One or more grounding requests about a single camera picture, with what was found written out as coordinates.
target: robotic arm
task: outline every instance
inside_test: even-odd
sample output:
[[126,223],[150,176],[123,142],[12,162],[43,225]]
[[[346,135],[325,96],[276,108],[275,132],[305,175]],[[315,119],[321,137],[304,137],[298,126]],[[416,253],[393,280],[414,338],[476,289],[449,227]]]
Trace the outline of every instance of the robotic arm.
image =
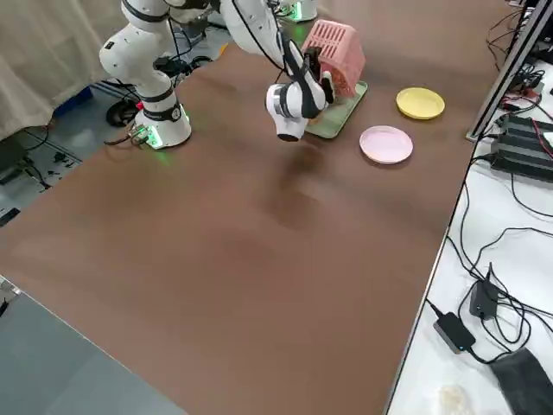
[[275,84],[265,105],[285,141],[299,141],[308,120],[332,102],[328,84],[319,84],[301,50],[281,30],[270,0],[122,0],[127,27],[101,49],[100,60],[115,78],[136,86],[143,102],[136,118],[154,148],[180,144],[191,133],[188,117],[176,98],[167,75],[152,62],[170,49],[170,16],[189,14],[211,5],[218,10],[234,41],[246,52],[262,54],[286,71],[289,84]]

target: pink plastic basket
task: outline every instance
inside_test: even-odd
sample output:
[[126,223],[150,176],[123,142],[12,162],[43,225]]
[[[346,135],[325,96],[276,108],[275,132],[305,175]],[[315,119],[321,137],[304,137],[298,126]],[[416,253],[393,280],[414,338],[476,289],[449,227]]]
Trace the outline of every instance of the pink plastic basket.
[[357,31],[345,24],[319,20],[303,43],[302,50],[305,52],[311,46],[322,48],[321,71],[332,74],[337,95],[353,97],[366,62]]

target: charger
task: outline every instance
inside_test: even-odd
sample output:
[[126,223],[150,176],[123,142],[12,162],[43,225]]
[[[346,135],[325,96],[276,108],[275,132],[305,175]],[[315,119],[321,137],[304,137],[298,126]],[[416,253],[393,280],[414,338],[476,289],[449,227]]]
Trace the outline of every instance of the charger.
[[443,314],[428,298],[425,301],[430,304],[430,307],[432,307],[432,310],[438,316],[438,320],[434,323],[435,331],[438,332],[451,351],[455,354],[460,354],[470,350],[476,343],[476,339],[459,317],[452,312]]
[[479,281],[470,297],[470,314],[482,320],[491,320],[498,312],[499,290],[489,280]]

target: black pouch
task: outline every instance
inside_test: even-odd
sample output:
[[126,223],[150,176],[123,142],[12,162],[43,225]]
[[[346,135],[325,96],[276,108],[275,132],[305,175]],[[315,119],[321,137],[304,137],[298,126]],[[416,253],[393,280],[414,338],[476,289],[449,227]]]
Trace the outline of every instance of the black pouch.
[[553,385],[526,348],[491,364],[514,415],[553,414]]

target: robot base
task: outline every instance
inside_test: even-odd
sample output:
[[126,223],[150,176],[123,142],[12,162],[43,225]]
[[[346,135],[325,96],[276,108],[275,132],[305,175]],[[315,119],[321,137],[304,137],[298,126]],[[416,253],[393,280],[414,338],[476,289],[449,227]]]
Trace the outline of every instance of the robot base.
[[147,131],[148,140],[146,144],[154,150],[159,150],[165,147],[173,147],[184,143],[192,134],[192,127],[188,115],[184,112],[181,105],[181,117],[173,121],[154,121],[146,118],[144,113],[140,111],[135,118],[137,127],[143,127]]
[[284,19],[289,22],[309,22],[317,17],[317,8],[315,6],[315,2],[312,0],[305,3],[299,2],[290,7],[292,8],[290,14],[284,17]]

